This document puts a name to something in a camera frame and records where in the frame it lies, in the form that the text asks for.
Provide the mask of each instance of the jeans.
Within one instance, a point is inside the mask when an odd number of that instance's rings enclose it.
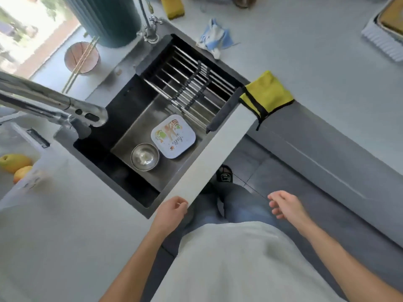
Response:
[[[224,217],[217,206],[218,198],[224,203]],[[204,188],[191,207],[194,209],[194,215],[185,226],[183,235],[207,223],[261,221],[277,227],[277,219],[271,213],[268,199],[255,196],[245,188],[230,182],[215,182],[210,188]]]

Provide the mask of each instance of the white shirt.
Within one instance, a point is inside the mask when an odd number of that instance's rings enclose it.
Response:
[[[277,228],[207,224],[184,236],[153,302],[340,302]]]

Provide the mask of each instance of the stainless steel bowl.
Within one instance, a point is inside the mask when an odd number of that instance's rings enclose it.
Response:
[[[160,152],[149,143],[141,143],[131,152],[133,166],[142,172],[153,169],[160,160]]]

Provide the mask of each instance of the yellow fruit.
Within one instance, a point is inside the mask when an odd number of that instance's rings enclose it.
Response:
[[[32,166],[25,166],[16,171],[14,174],[13,183],[16,184],[18,181],[20,181],[31,169]]]
[[[0,157],[0,167],[12,174],[20,168],[29,165],[32,165],[32,160],[24,155],[8,154]]]

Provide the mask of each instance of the sink drain rack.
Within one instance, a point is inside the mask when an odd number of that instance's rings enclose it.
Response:
[[[206,130],[236,87],[176,45],[171,45],[165,55],[166,61],[160,62],[144,81]]]

